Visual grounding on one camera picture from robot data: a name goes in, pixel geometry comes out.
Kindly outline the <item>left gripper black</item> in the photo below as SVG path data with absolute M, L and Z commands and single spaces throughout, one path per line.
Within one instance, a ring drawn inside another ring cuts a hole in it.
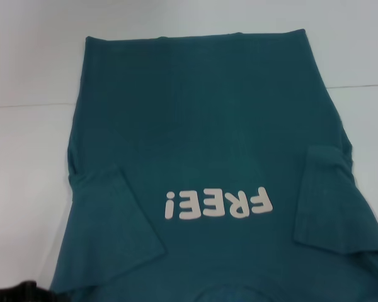
M 24 281 L 10 288 L 0 289 L 0 302 L 56 301 L 56 294 L 39 288 L 35 281 Z

